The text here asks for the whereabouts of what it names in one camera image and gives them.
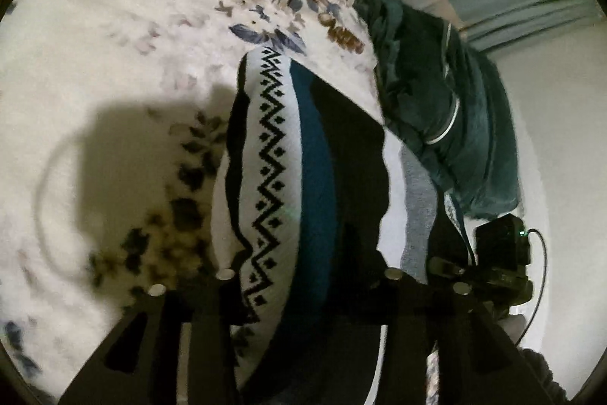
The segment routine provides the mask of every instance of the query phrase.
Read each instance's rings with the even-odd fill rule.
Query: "metal bolt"
[[[466,296],[472,291],[472,289],[464,282],[457,282],[453,284],[453,291],[460,296]]]
[[[155,284],[148,289],[148,294],[152,297],[160,297],[161,295],[164,295],[165,292],[166,287],[163,284]]]
[[[236,272],[230,268],[220,269],[215,273],[215,278],[223,282],[227,282],[236,276]]]
[[[403,277],[404,273],[399,270],[398,268],[388,268],[385,272],[384,272],[384,276],[388,279],[388,280],[393,280],[395,282],[397,282],[398,280],[400,280]]]

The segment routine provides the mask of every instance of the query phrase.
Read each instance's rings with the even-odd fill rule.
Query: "white wall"
[[[607,346],[607,22],[497,58],[550,223],[541,352],[572,398]],[[533,206],[527,195],[526,206]]]

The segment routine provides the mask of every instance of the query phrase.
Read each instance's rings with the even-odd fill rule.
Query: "black zigzag stripe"
[[[270,151],[274,149],[276,145],[278,145],[278,143],[285,137],[285,134],[271,121],[272,118],[285,107],[283,103],[272,95],[274,90],[283,85],[283,83],[281,83],[279,80],[279,78],[282,77],[282,74],[274,61],[274,59],[279,57],[280,54],[269,48],[264,53],[266,53],[266,56],[262,57],[262,60],[266,64],[263,65],[265,69],[260,73],[268,81],[268,84],[266,84],[265,89],[261,92],[261,96],[267,103],[271,104],[271,107],[261,118],[260,124],[262,124],[262,126],[269,133],[271,133],[271,138],[268,139],[266,145],[259,152],[259,156],[269,165],[271,170],[268,174],[266,174],[265,179],[257,187],[259,193],[269,203],[269,206],[264,208],[261,214],[253,221],[253,227],[257,232],[259,232],[260,240],[263,240],[264,245],[263,248],[251,258],[251,265],[255,270],[255,274],[259,282],[244,292],[247,306],[251,311],[252,321],[259,321],[259,316],[257,316],[256,311],[254,310],[254,298],[260,292],[273,285],[272,280],[260,265],[260,261],[270,252],[276,249],[276,247],[278,247],[280,244],[277,238],[275,238],[269,229],[264,225],[265,221],[277,213],[281,206],[283,206],[283,202],[268,189],[268,186],[286,170],[286,167],[284,167],[280,162],[278,162],[277,159],[275,159],[274,156],[270,154]]]

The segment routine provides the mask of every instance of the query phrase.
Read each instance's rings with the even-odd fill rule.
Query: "floral bedding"
[[[141,292],[213,268],[242,57],[268,45],[381,121],[354,0],[14,0],[0,24],[0,339],[54,403]]]

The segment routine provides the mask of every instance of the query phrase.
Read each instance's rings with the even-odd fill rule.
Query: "zigzag pattern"
[[[263,204],[263,206],[258,208],[261,210],[260,215],[253,221],[253,227],[260,235],[258,247],[262,248],[257,254],[251,257],[251,265],[255,271],[258,283],[245,290],[243,293],[246,304],[250,309],[249,322],[259,322],[259,316],[257,316],[254,307],[255,305],[265,304],[265,299],[263,299],[263,296],[261,296],[260,293],[273,285],[272,280],[260,263],[280,244],[277,238],[272,234],[271,228],[276,228],[281,224],[280,218],[274,215],[280,210],[281,206],[283,206],[283,202],[269,190],[269,187],[271,184],[276,184],[278,177],[286,170],[284,165],[275,157],[281,156],[280,148],[277,147],[277,145],[282,138],[285,137],[285,134],[274,124],[275,120],[272,122],[278,112],[285,107],[280,100],[275,98],[276,96],[280,98],[282,95],[280,91],[276,91],[283,83],[279,80],[279,78],[282,77],[282,74],[274,61],[280,54],[269,48],[265,49],[263,53],[266,54],[266,56],[262,57],[262,60],[264,61],[262,67],[264,69],[260,74],[264,77],[262,85],[265,85],[265,88],[261,92],[261,96],[264,98],[265,103],[262,104],[261,110],[263,112],[267,110],[267,112],[265,112],[259,122],[268,133],[262,133],[262,135],[259,136],[261,142],[266,142],[262,150],[259,151],[259,156],[266,162],[268,167],[264,167],[261,171],[261,174],[265,175],[265,179],[257,187],[257,190],[265,201],[262,200],[258,203],[258,205]]]

